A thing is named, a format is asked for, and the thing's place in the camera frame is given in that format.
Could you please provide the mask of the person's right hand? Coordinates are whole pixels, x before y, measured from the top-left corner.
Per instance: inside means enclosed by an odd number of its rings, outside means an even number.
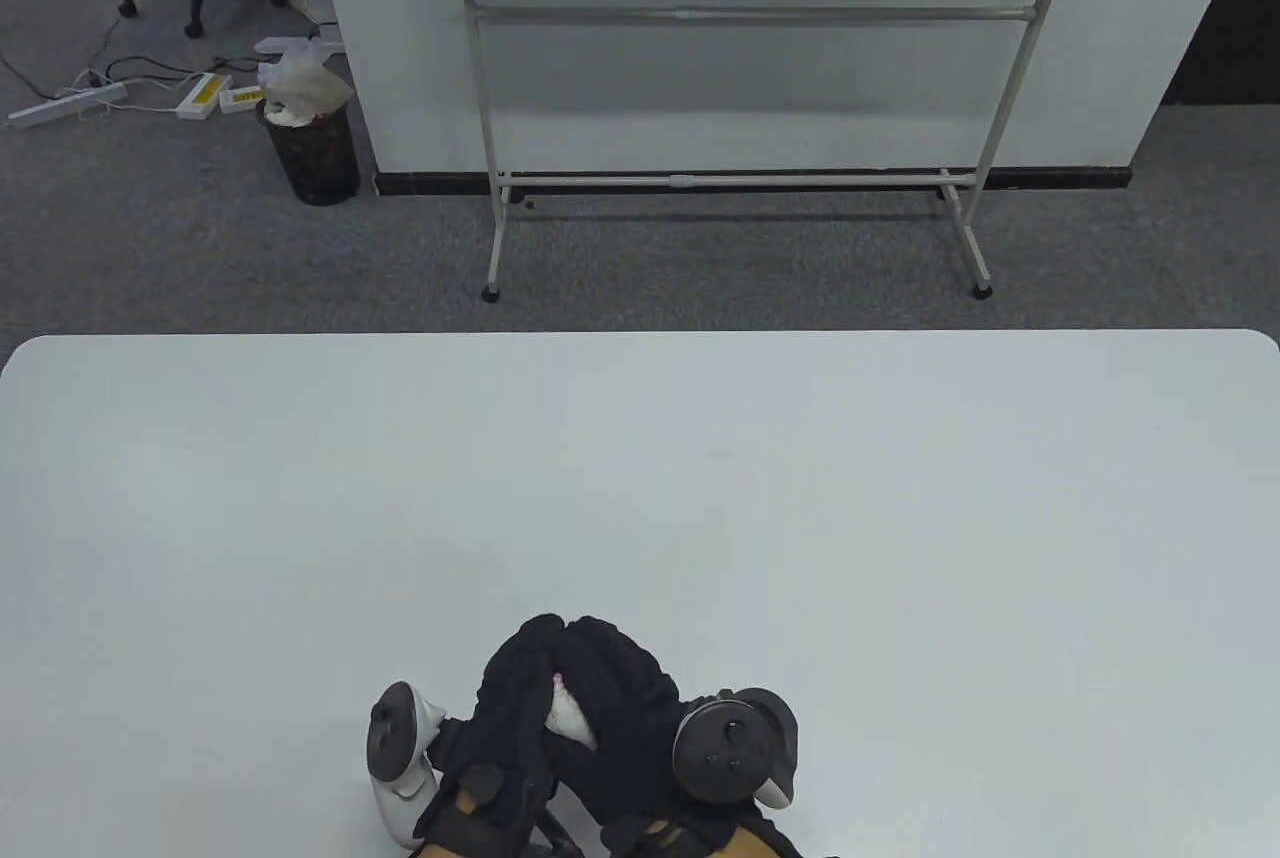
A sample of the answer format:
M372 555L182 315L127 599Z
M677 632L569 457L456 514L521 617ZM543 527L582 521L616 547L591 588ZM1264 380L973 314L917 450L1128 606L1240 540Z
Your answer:
M553 668L577 702L596 740L544 739L552 772L579 798L611 846L649 836L662 825L724 849L750 803L708 805L676 781L672 747L685 715L675 680L657 658L617 626L585 616L566 625Z

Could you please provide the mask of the person's left hand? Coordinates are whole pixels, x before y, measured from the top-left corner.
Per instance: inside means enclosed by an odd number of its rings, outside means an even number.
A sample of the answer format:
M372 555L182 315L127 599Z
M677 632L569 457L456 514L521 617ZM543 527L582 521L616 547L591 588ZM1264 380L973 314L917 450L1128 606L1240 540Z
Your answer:
M566 622L554 613L527 620L489 658L476 703L435 768L442 788L465 794L474 816L512 831L531 822L556 785L544 734L553 702L553 647Z

